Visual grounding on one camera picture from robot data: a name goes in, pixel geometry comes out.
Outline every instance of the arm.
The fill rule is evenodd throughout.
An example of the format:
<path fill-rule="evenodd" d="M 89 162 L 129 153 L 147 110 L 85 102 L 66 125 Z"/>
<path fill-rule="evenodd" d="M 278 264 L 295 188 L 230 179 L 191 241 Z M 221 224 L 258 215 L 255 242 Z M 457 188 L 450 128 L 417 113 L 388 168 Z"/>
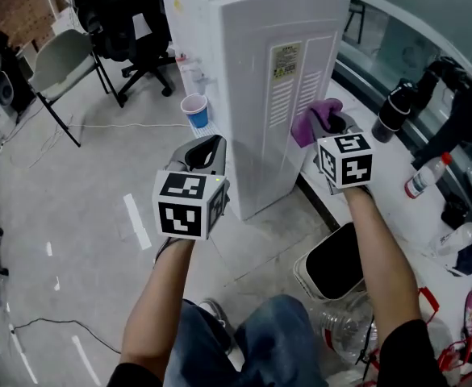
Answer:
<path fill-rule="evenodd" d="M 182 240 L 162 252 L 124 329 L 120 363 L 141 365 L 161 381 L 177 336 L 193 246 Z"/>
<path fill-rule="evenodd" d="M 395 328 L 421 318 L 416 279 L 374 200 L 358 188 L 345 189 L 344 193 L 382 344 Z"/>

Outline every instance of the paper cup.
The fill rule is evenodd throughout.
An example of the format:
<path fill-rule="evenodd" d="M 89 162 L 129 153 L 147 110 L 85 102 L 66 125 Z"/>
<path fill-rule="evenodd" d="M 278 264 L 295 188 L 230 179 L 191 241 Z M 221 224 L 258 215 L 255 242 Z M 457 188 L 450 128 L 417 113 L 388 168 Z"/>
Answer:
<path fill-rule="evenodd" d="M 209 123 L 207 115 L 207 96 L 191 94 L 180 103 L 182 112 L 187 115 L 194 127 L 204 127 Z"/>

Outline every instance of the white desk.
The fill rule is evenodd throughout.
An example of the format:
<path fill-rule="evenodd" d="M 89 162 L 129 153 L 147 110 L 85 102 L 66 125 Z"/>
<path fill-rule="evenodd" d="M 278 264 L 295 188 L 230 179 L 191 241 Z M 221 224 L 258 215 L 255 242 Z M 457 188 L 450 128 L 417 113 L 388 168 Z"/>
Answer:
<path fill-rule="evenodd" d="M 363 131 L 371 130 L 376 115 L 340 85 L 331 81 L 326 97 L 340 99 L 343 111 L 352 116 Z M 319 174 L 313 163 L 315 149 L 309 148 L 302 170 L 304 179 L 340 225 L 351 222 L 344 196 L 329 194 L 324 176 Z M 411 166 L 413 156 L 397 136 L 387 144 L 376 142 L 376 148 L 374 181 L 369 185 L 370 191 L 415 270 L 419 286 L 427 286 L 439 302 L 440 309 L 436 316 L 448 326 L 453 339 L 459 340 L 466 296 L 472 289 L 472 277 L 455 277 L 420 254 L 436 235 L 451 232 L 440 218 L 444 197 L 436 186 L 429 187 L 417 199 L 406 195 L 404 183 L 415 172 Z M 453 267 L 456 259 L 455 254 L 442 261 Z M 468 371 L 472 369 L 472 366 L 466 367 Z"/>

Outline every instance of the person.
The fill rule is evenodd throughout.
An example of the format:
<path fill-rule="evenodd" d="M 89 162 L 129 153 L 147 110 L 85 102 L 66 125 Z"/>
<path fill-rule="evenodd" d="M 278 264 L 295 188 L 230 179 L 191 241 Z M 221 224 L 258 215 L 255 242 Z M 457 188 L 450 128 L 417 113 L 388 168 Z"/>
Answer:
<path fill-rule="evenodd" d="M 359 188 L 344 194 L 378 329 L 378 385 L 447 385 L 406 257 L 372 197 Z M 234 369 L 219 307 L 182 300 L 193 246 L 190 240 L 177 241 L 158 258 L 127 321 L 120 362 L 108 386 L 326 386 L 307 312 L 287 295 L 265 302 L 237 329 L 234 339 L 245 361 L 240 372 Z"/>

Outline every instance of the shoe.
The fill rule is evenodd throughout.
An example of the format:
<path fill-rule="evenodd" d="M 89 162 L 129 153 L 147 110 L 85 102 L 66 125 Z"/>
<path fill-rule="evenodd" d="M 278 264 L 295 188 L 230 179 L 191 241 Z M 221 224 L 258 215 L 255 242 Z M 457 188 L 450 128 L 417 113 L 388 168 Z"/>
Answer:
<path fill-rule="evenodd" d="M 207 313 L 212 315 L 218 320 L 218 322 L 223 326 L 225 331 L 230 335 L 231 345 L 228 350 L 225 352 L 227 358 L 234 366 L 234 369 L 237 372 L 240 372 L 244 364 L 244 355 L 236 341 L 234 340 L 234 330 L 230 326 L 227 315 L 224 313 L 221 306 L 212 298 L 206 298 L 198 304 L 198 306 L 205 310 Z"/>

